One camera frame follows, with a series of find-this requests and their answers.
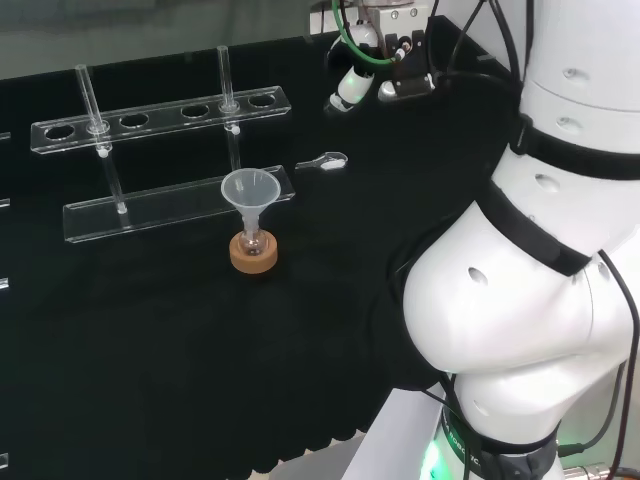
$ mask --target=clear plastic funnel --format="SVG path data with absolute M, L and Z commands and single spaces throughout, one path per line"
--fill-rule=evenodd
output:
M 240 248 L 247 255 L 260 255 L 268 246 L 267 236 L 258 226 L 260 214 L 280 196 L 280 182 L 268 172 L 242 168 L 222 181 L 222 196 L 242 215 L 244 231 Z

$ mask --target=white robot link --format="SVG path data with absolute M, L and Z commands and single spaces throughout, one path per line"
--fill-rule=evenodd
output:
M 563 479 L 560 420 L 629 357 L 628 298 L 598 252 L 640 300 L 638 24 L 637 0 L 538 0 L 521 128 L 406 282 L 409 334 L 457 374 L 462 414 L 504 480 Z M 435 444 L 459 479 L 456 419 L 444 417 Z

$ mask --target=black cloth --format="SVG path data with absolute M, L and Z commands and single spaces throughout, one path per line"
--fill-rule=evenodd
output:
M 456 31 L 439 25 L 444 62 Z M 101 165 L 91 149 L 32 154 L 29 129 L 83 113 L 75 75 L 0 83 L 12 133 L 0 144 L 0 479 L 242 479 L 366 430 L 394 386 L 435 383 L 385 264 L 472 201 L 507 144 L 508 102 L 465 83 L 381 105 L 376 86 L 330 119 L 334 38 L 230 49 L 236 90 L 281 85 L 293 106 L 242 127 L 243 166 L 282 164 L 297 193 L 261 219 L 280 259 L 259 277 L 230 265 L 237 214 L 65 243 L 62 206 L 108 195 Z M 220 91 L 215 51 L 97 67 L 93 80 L 105 111 Z M 294 172 L 325 151 L 348 168 Z M 126 192 L 229 171 L 220 127 L 116 143 L 114 158 Z

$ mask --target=green cable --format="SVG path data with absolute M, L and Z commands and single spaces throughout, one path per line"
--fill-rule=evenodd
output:
M 360 50 L 358 46 L 351 41 L 351 39 L 349 38 L 349 35 L 347 35 L 347 31 L 344 29 L 344 25 L 342 25 L 342 19 L 340 18 L 340 11 L 338 10 L 338 1 L 339 0 L 333 0 L 331 2 L 332 4 L 331 6 L 333 7 L 333 16 L 336 19 L 336 24 L 338 25 L 338 30 L 340 30 L 340 35 L 342 36 L 342 39 L 347 44 L 347 46 L 351 49 L 351 51 L 355 53 L 358 57 L 360 57 L 362 60 L 364 60 L 365 62 L 369 62 L 374 65 L 391 65 L 392 63 L 395 63 L 395 60 L 391 58 L 386 60 L 379 60 L 377 58 L 370 57 L 369 55 L 364 53 L 362 50 Z

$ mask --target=clear acrylic rack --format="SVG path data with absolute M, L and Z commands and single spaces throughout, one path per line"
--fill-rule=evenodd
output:
M 65 205 L 66 241 L 95 240 L 234 211 L 220 192 L 224 176 L 123 193 L 112 159 L 114 142 L 222 125 L 226 131 L 231 169 L 240 168 L 240 123 L 284 115 L 291 110 L 291 105 L 278 86 L 234 94 L 227 47 L 218 47 L 218 61 L 222 81 L 220 95 L 110 112 L 100 112 L 87 67 L 76 67 L 87 114 L 34 123 L 31 150 L 38 154 L 53 154 L 76 148 L 95 148 L 111 197 Z M 281 184 L 277 201 L 289 200 L 295 195 L 281 165 L 265 170 L 275 175 Z

